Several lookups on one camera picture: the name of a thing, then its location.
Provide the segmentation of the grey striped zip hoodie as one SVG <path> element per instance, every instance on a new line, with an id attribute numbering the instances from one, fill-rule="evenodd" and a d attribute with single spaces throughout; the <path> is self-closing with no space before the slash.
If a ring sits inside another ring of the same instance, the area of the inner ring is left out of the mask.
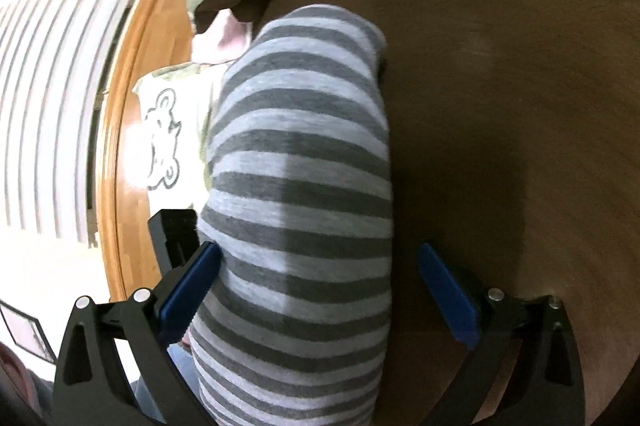
<path id="1" fill-rule="evenodd" d="M 372 22 L 312 4 L 224 74 L 198 235 L 222 253 L 190 327 L 221 425 L 367 425 L 390 330 L 390 138 Z"/>

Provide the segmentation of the white bear print pillow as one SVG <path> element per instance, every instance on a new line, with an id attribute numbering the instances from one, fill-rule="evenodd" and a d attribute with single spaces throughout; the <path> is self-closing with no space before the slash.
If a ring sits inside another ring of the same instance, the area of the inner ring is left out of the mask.
<path id="1" fill-rule="evenodd" d="M 146 187 L 179 193 L 204 179 L 204 140 L 231 63 L 186 62 L 140 78 L 137 95 L 149 142 Z"/>

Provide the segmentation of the wooden headboard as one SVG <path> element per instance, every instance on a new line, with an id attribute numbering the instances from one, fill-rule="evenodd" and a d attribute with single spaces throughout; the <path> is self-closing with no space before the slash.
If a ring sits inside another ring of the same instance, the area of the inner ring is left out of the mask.
<path id="1" fill-rule="evenodd" d="M 113 301 L 160 279 L 148 230 L 148 149 L 132 89 L 148 72 L 188 60 L 191 42 L 186 0 L 132 0 L 104 93 L 96 141 L 96 223 Z"/>

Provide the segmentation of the pink cloth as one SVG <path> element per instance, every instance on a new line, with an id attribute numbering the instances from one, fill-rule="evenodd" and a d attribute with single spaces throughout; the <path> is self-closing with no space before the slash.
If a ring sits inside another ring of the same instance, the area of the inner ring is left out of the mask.
<path id="1" fill-rule="evenodd" d="M 231 63 L 237 60 L 250 46 L 253 39 L 253 24 L 241 22 L 232 11 L 225 11 L 222 35 L 218 42 L 219 63 Z"/>

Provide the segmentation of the white window blind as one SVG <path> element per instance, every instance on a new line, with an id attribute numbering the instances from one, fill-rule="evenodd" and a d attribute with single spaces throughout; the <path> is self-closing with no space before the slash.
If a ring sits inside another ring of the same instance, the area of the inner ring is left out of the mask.
<path id="1" fill-rule="evenodd" d="M 134 0 L 1 0 L 1 223 L 96 242 L 102 95 Z"/>

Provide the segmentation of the brown bed sheet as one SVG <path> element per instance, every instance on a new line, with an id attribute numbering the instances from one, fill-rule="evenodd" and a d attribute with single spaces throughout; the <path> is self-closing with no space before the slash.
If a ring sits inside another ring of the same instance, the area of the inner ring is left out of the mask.
<path id="1" fill-rule="evenodd" d="M 414 425 L 463 356 L 416 267 L 422 245 L 520 298 L 560 297 L 595 420 L 639 353 L 639 0 L 331 3 L 387 41 L 394 189 L 379 425 Z"/>

